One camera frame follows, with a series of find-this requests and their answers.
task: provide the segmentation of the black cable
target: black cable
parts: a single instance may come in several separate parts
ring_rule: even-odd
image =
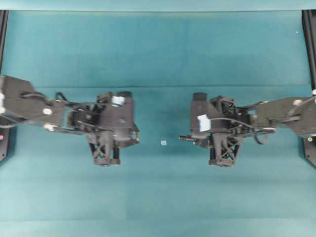
[[[16,126],[21,125],[21,124],[32,123],[32,120],[34,120],[34,119],[42,119],[42,118],[45,118],[45,117],[49,117],[49,116],[55,115],[56,113],[59,113],[59,112],[64,112],[64,109],[55,110],[54,113],[52,113],[50,115],[34,116],[34,117],[31,117],[31,118],[23,120],[23,121],[16,121],[13,124],[6,124],[6,125],[5,124],[0,124],[0,128],[12,128],[12,127],[16,127]]]
[[[258,135],[254,135],[254,139],[255,139],[256,143],[258,143],[259,145],[264,145],[264,144],[266,144],[266,142],[268,140],[268,135],[265,134],[265,137],[264,137],[262,142],[259,140]]]
[[[46,95],[40,93],[40,92],[37,92],[37,91],[34,91],[34,92],[25,92],[21,95],[22,98],[30,98],[30,97],[38,97],[38,98],[41,98],[44,100],[45,104],[51,106],[52,105],[52,102],[49,101],[49,99],[47,98]]]
[[[257,129],[257,128],[254,127],[254,126],[251,126],[251,125],[249,125],[249,124],[247,124],[247,123],[245,123],[245,122],[239,121],[239,120],[234,119],[234,118],[225,118],[225,117],[222,117],[222,118],[210,118],[209,120],[210,120],[210,121],[214,121],[214,120],[227,120],[227,121],[231,121],[231,122],[240,123],[240,124],[242,124],[242,125],[244,125],[244,126],[246,126],[246,127],[252,128],[252,129]]]
[[[57,92],[56,93],[56,95],[55,95],[55,99],[56,100],[59,100],[59,96],[63,99],[63,101],[67,101],[68,102],[68,100],[67,100],[67,98],[64,96],[64,94],[62,93],[62,92]]]

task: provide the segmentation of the teal surface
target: teal surface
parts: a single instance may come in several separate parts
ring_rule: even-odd
[[[10,12],[2,74],[36,86],[310,83],[300,11]]]
[[[50,11],[271,11],[315,9],[314,0],[1,0],[0,9]]]
[[[18,127],[0,164],[0,237],[315,235],[316,168],[292,131],[279,129],[265,146],[246,139],[226,169],[177,139],[189,133],[197,91],[241,106],[309,96],[300,21],[299,11],[11,12],[2,73],[50,98],[132,91],[141,143],[121,150],[121,166],[103,168],[92,165],[84,136]]]

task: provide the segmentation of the black metal frame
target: black metal frame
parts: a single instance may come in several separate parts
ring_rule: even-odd
[[[0,73],[2,67],[2,57],[4,50],[6,26],[8,21],[9,11],[0,11]],[[4,160],[8,154],[10,128],[0,128],[0,161]]]
[[[316,10],[302,11],[302,24],[311,71],[312,90],[316,89]],[[316,166],[316,137],[303,139],[305,158]]]

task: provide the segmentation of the white sticker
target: white sticker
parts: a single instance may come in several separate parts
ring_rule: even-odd
[[[207,115],[200,115],[197,117],[199,120],[199,131],[204,132],[211,129],[211,120]]]
[[[125,97],[123,96],[112,96],[112,104],[114,106],[122,105],[125,102]]]

